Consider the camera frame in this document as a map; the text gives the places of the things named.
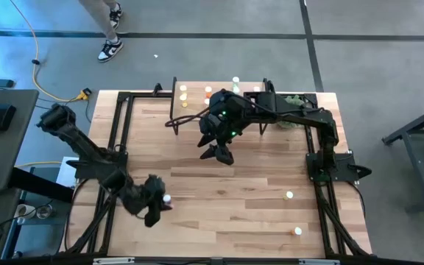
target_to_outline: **black desk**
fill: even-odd
[[[14,216],[20,188],[71,203],[72,189],[14,168],[37,97],[38,91],[35,90],[0,91],[0,104],[11,104],[16,108],[8,130],[0,132],[0,222]],[[0,239],[0,258],[10,225],[11,222],[8,222],[3,226],[5,233]]]

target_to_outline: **shoe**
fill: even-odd
[[[119,7],[117,11],[110,10],[109,13],[110,25],[114,29],[117,29],[117,27],[119,26],[120,19],[122,17],[122,7],[119,3],[117,3],[117,6]]]
[[[112,57],[116,56],[116,54],[124,47],[124,43],[122,43],[122,40],[118,38],[119,40],[117,43],[111,43],[109,40],[106,40],[106,43],[102,47],[101,53],[99,53],[99,56],[97,57],[97,60],[101,63],[107,62],[108,60],[112,59]]]

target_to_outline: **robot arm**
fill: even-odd
[[[77,169],[78,178],[96,178],[109,194],[115,194],[121,199],[125,209],[132,215],[148,207],[145,225],[153,226],[160,220],[161,211],[171,209],[163,201],[165,183],[160,177],[151,174],[143,185],[135,185],[127,172],[128,154],[123,148],[117,152],[98,147],[78,129],[75,122],[76,115],[69,107],[54,104],[51,110],[40,117],[37,127],[57,136],[79,155],[79,161],[67,162]]]
[[[233,155],[226,144],[241,135],[252,123],[273,124],[290,121],[319,129],[320,150],[317,166],[324,170],[336,167],[333,147],[338,144],[336,123],[328,110],[290,105],[286,100],[272,91],[249,92],[244,97],[222,89],[211,97],[210,110],[199,122],[203,134],[197,146],[204,146],[213,140],[202,154],[201,159],[216,157],[227,165],[233,164]]]

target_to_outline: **person's leg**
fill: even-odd
[[[117,38],[116,31],[110,25],[110,20],[105,13],[105,4],[102,0],[78,0],[88,11],[93,20],[98,24],[108,40]]]
[[[109,19],[110,25],[117,29],[122,17],[122,7],[116,0],[102,0],[110,8]]]
[[[102,1],[104,1],[104,3],[108,5],[111,10],[115,10],[117,8],[116,0],[102,0]]]
[[[99,27],[101,27],[101,30],[106,35],[107,40],[101,52],[99,53],[98,61],[107,62],[108,60],[112,59],[112,57],[114,57],[120,51],[120,49],[122,49],[124,44],[122,43],[122,40],[117,37],[116,31],[110,23],[110,19],[105,15],[105,3],[103,0],[78,1],[86,9],[86,11],[88,11],[93,20],[99,25]]]

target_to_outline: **wooden tabletop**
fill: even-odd
[[[231,82],[178,82],[177,93],[180,85],[188,87],[189,108],[183,109],[181,102],[175,101],[175,116],[203,109],[206,85],[214,90],[231,88]],[[262,83],[241,83],[240,89],[256,85],[262,87]],[[99,146],[107,146],[117,93],[99,92],[89,132]],[[339,144],[335,151],[346,152],[336,94],[317,93],[317,99],[319,107],[330,110],[336,121]],[[235,163],[226,166],[215,159],[199,159],[207,147],[197,147],[201,134],[196,121],[180,126],[179,135],[164,127],[170,103],[170,99],[135,100],[127,151],[134,181],[143,183],[148,174],[161,176],[174,209],[163,212],[161,220],[147,228],[118,204],[109,255],[323,258],[314,187],[305,168],[304,129],[269,125],[260,136],[258,125],[252,124],[229,146]],[[97,191],[97,182],[90,180],[79,192],[71,213],[70,245],[92,219]],[[294,197],[284,200],[287,191]],[[371,252],[358,194],[347,183],[335,183],[335,192],[342,223],[360,246]],[[302,229],[301,236],[290,234],[296,227]],[[337,251],[331,225],[330,231]]]

